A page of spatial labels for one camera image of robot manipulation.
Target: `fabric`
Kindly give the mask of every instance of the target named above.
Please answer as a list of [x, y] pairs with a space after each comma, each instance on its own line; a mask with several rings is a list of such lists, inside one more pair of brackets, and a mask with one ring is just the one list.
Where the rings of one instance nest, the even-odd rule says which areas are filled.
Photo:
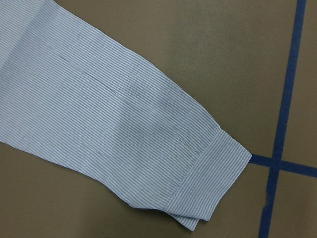
[[0, 1], [0, 141], [190, 230], [251, 154], [146, 59], [53, 0]]

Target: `striped shirt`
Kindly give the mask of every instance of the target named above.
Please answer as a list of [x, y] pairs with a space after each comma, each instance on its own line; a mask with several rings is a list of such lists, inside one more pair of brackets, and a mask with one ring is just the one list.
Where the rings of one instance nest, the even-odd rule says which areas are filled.
[[53, 0], [0, 1], [0, 141], [190, 230], [251, 157], [153, 64]]

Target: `garment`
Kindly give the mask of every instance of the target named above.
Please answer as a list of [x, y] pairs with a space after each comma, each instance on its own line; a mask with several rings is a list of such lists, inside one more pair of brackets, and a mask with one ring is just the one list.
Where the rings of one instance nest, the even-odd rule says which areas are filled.
[[193, 230], [251, 154], [154, 65], [53, 0], [0, 2], [0, 141]]

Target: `ribbed fabric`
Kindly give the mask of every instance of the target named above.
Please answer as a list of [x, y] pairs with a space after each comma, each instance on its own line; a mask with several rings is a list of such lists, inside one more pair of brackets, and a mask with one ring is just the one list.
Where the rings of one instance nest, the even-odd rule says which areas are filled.
[[0, 1], [0, 141], [193, 230], [251, 154], [150, 62], [52, 0]]

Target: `floor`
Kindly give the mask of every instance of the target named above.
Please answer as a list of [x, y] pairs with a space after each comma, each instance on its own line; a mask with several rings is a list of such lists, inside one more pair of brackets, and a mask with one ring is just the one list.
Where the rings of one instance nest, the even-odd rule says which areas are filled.
[[253, 157], [191, 232], [0, 144], [0, 237], [315, 238], [317, 2], [57, 0], [156, 65]]

